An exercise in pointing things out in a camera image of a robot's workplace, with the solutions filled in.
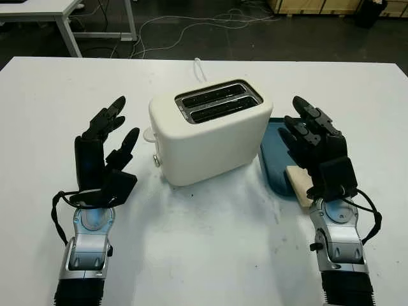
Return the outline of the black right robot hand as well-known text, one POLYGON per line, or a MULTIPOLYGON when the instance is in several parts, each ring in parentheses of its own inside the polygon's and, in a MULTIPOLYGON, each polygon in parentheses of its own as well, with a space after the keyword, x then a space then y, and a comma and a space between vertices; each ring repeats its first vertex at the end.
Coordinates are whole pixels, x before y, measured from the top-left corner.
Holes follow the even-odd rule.
POLYGON ((346 138, 320 108, 299 96, 293 98, 293 106, 300 118, 285 116, 279 134, 292 160, 312 179, 307 197, 333 201, 355 196, 358 184, 346 138))

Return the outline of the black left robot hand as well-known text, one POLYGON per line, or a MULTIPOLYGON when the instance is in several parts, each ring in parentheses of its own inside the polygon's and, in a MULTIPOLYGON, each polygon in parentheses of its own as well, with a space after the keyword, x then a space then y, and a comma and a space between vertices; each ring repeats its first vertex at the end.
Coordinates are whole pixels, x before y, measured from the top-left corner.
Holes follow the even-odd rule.
POLYGON ((123 171, 132 160, 132 151, 140 129, 134 127, 121 146, 107 156, 104 143, 108 135, 121 127, 125 117, 120 113, 126 104, 124 96, 109 107, 102 108, 90 121, 89 127, 74 141, 78 191, 71 195, 69 204, 75 208, 92 210, 123 205, 138 179, 123 171))

